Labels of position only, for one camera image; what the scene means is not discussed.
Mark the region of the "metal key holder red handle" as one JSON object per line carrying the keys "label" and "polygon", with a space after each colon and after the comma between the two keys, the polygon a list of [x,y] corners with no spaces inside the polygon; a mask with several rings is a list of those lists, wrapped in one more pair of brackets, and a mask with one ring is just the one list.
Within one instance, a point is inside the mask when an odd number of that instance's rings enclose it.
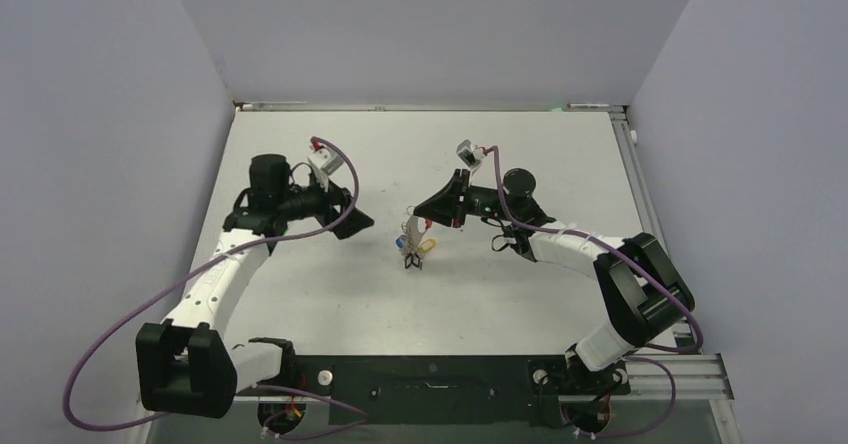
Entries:
{"label": "metal key holder red handle", "polygon": [[433,227],[433,221],[412,214],[412,209],[407,210],[408,217],[401,223],[401,234],[396,239],[396,246],[403,258],[405,269],[422,269],[423,261],[427,254],[418,251],[419,244],[432,237],[427,233]]}

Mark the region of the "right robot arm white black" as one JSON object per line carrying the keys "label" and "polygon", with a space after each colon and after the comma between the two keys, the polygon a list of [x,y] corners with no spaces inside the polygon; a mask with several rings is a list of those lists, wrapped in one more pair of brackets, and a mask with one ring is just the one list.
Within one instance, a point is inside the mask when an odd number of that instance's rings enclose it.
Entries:
{"label": "right robot arm white black", "polygon": [[630,238],[595,236],[566,227],[535,201],[536,179],[526,169],[507,171],[503,190],[471,184],[456,170],[433,196],[414,206],[413,216],[461,228],[469,216],[501,228],[508,248],[535,263],[559,265],[599,285],[606,320],[565,353],[565,378],[589,392],[605,369],[694,311],[694,297],[675,266],[649,233]]}

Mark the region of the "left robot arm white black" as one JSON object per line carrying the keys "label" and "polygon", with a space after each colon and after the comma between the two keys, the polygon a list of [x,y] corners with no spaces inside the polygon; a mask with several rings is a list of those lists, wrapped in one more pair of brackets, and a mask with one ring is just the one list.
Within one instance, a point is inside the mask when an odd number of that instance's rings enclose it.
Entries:
{"label": "left robot arm white black", "polygon": [[237,393],[262,384],[284,394],[303,381],[291,341],[251,338],[227,345],[226,327],[256,272],[287,236],[290,223],[315,219],[343,240],[373,226],[353,194],[330,176],[344,165],[319,145],[308,157],[309,181],[293,182],[287,158],[252,158],[249,185],[225,218],[211,266],[192,278],[182,300],[135,339],[140,397],[149,411],[221,418]]}

